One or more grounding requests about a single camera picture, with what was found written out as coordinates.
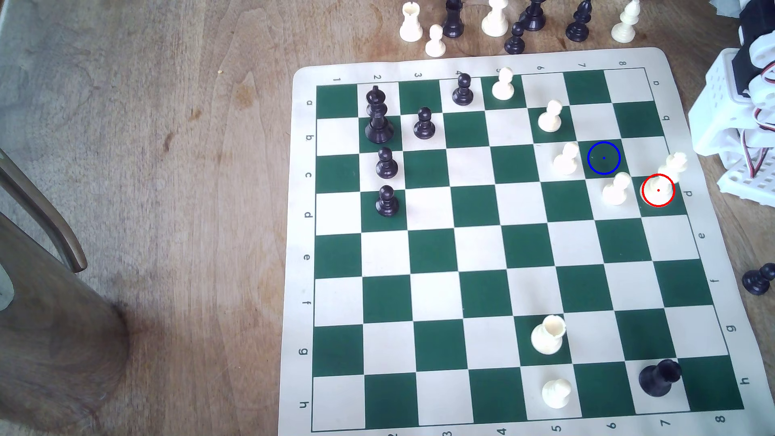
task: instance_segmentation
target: wooden table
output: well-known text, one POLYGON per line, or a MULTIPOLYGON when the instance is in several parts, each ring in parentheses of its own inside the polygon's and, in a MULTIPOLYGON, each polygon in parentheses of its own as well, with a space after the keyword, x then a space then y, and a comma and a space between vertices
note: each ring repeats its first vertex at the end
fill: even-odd
MULTIPOLYGON (((425 27, 443 1, 420 0, 425 27)), ((643 0, 638 36, 610 37, 626 0, 595 2, 591 37, 564 37, 577 0, 545 3, 527 52, 659 47, 684 108, 735 19, 705 0, 643 0)), ((516 19, 526 0, 505 10, 516 19)), ((425 59, 398 38, 399 0, 8 0, 0 29, 2 147, 69 221, 80 277, 125 309, 126 381, 68 434, 275 434, 291 81, 301 67, 425 59)), ((466 3, 447 57, 503 54, 466 3)), ((737 275, 775 260, 775 209, 722 195, 702 158, 737 275)), ((0 210, 45 247, 5 193, 0 210)), ((775 386, 775 296, 740 289, 775 386)), ((37 434, 0 423, 3 434, 37 434)))

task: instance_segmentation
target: red circle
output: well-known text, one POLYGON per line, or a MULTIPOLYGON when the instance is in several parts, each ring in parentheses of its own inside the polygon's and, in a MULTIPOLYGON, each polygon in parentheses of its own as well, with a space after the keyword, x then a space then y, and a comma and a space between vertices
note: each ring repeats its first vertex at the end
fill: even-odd
POLYGON ((664 207, 664 206, 667 206, 667 205, 669 205, 669 204, 670 204, 670 202, 671 202, 671 201, 673 201, 673 199, 674 199, 674 198, 676 198, 676 184, 675 184, 675 183, 673 183, 673 179, 672 179, 672 178, 669 178, 669 177, 667 177, 667 176, 666 176, 666 175, 664 175, 664 174, 660 174, 660 173, 652 174, 652 175, 650 175, 649 177, 647 177, 647 178, 646 178, 646 180, 644 180, 644 181, 643 181, 643 184, 642 184, 642 185, 640 185, 640 196, 641 196, 641 198, 643 199, 643 201, 647 202, 647 203, 648 203, 650 206, 654 206, 654 207, 664 207), (649 201, 649 200, 646 198, 646 190, 644 189, 644 188, 646 187, 646 182, 647 182, 647 181, 649 181, 649 179, 650 179, 650 178, 652 178, 652 177, 656 177, 656 176, 658 176, 658 175, 661 175, 662 177, 666 178, 667 180, 670 180, 670 184, 673 186, 673 195, 670 197, 670 199, 669 199, 669 200, 667 200, 667 202, 666 202, 665 204, 654 204, 654 203, 650 202, 650 201, 649 201))

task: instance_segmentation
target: chess mat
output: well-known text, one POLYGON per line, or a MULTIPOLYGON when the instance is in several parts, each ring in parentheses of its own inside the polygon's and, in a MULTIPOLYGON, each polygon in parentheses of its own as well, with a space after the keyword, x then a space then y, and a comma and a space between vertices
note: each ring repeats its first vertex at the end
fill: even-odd
POLYGON ((294 77, 279 434, 772 434, 773 407, 677 89, 653 48, 307 67, 294 77), (514 96, 494 99, 500 67, 514 96), (451 98, 456 75, 474 101, 451 98), (364 135, 378 85, 398 174, 364 135), (550 99, 562 126, 537 119, 550 99), (412 132, 432 112, 436 134, 412 132), (578 168, 552 160, 577 141, 578 168), (640 186, 668 154, 673 201, 640 186), (620 206, 602 201, 632 176, 620 206), (390 185, 396 216, 380 216, 390 185), (567 323, 541 355, 532 329, 567 323), (681 380, 646 395, 664 358, 681 380), (573 387, 562 409, 545 382, 573 387))

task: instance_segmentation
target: toppled black pawn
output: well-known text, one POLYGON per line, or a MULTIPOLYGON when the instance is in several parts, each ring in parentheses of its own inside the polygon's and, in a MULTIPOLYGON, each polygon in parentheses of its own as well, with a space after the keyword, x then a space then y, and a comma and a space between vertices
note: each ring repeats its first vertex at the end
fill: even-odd
POLYGON ((646 366, 638 375, 638 383, 650 396, 665 396, 680 376, 678 362, 666 358, 656 365, 646 366))
POLYGON ((422 107, 417 112, 418 122, 415 123, 415 136, 421 140, 428 140, 436 132, 436 125, 431 121, 431 109, 422 107))
POLYGON ((393 188, 388 185, 380 188, 377 212, 382 216, 393 216, 398 213, 398 199, 394 197, 393 188))
POLYGON ((380 161, 377 162, 377 175, 382 178, 393 178, 398 173, 398 163, 393 160, 393 152, 387 147, 382 147, 377 156, 380 161))
POLYGON ((369 106, 366 113, 371 117, 366 125, 366 138, 375 144, 388 142, 395 132, 393 124, 385 118, 388 107, 385 105, 385 93, 376 85, 366 93, 366 101, 369 106))
POLYGON ((525 34, 525 30, 522 28, 522 24, 518 21, 511 26, 511 38, 506 40, 503 44, 503 49, 508 54, 521 54, 525 51, 525 41, 522 40, 522 35, 525 34))
POLYGON ((459 106, 468 106, 474 100, 474 92, 470 90, 471 76, 460 73, 457 76, 457 88, 452 91, 452 101, 459 106))

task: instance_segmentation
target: blue circle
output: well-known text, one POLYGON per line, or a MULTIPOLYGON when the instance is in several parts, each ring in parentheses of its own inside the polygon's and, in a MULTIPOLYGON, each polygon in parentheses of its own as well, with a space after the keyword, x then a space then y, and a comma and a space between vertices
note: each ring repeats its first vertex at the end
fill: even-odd
POLYGON ((609 175, 612 172, 616 171, 619 168, 619 165, 622 164, 622 152, 619 151, 619 149, 614 144, 611 144, 610 142, 608 142, 606 140, 602 140, 602 141, 596 143, 595 145, 593 145, 592 147, 590 147, 589 151, 587 152, 587 163, 589 164, 589 168, 592 171, 598 173, 599 175, 609 175), (592 154, 592 149, 597 147, 600 144, 608 144, 608 145, 610 145, 611 147, 614 148, 614 150, 616 150, 616 154, 618 154, 618 156, 619 156, 619 160, 616 162, 616 167, 614 167, 614 169, 610 170, 609 172, 599 172, 598 170, 594 169, 594 167, 592 167, 592 162, 590 162, 590 160, 589 160, 589 157, 592 154))

